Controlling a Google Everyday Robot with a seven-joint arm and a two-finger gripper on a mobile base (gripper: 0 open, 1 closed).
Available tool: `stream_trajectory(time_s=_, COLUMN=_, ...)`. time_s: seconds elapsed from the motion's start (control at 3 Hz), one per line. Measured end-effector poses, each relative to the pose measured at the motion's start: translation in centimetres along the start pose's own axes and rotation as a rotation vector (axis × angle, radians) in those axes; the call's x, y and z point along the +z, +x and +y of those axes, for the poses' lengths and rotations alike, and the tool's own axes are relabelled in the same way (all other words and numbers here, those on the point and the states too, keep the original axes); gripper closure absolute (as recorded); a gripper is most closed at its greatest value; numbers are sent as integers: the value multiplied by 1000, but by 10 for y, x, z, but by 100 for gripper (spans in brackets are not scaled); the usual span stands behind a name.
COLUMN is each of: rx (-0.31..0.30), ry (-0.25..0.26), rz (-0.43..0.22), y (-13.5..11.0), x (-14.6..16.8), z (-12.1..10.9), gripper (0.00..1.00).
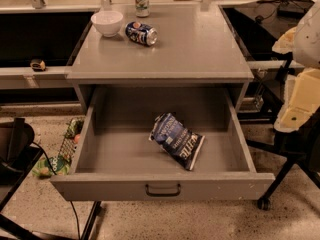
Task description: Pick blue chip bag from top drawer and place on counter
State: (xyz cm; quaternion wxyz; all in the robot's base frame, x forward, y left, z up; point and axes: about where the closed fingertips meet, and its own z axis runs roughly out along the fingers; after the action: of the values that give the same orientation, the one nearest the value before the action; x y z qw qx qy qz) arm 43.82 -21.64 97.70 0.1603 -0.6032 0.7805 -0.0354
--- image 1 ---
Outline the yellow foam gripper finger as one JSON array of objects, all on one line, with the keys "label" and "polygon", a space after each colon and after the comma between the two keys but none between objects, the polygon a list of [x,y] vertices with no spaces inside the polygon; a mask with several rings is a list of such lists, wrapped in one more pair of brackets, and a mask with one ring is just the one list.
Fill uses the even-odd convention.
[{"label": "yellow foam gripper finger", "polygon": [[320,107],[320,70],[305,68],[297,76],[288,75],[282,105],[274,128],[279,132],[297,131]]},{"label": "yellow foam gripper finger", "polygon": [[295,39],[296,27],[293,27],[286,31],[273,45],[272,51],[279,54],[287,54],[293,52],[295,49],[294,39]]}]

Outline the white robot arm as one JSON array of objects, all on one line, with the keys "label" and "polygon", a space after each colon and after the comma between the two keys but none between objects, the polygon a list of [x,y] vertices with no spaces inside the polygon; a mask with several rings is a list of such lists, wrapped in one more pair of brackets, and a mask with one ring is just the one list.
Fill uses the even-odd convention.
[{"label": "white robot arm", "polygon": [[320,107],[320,2],[317,1],[296,27],[286,31],[273,45],[276,53],[292,53],[304,69],[285,81],[284,104],[274,128],[297,131]]}]

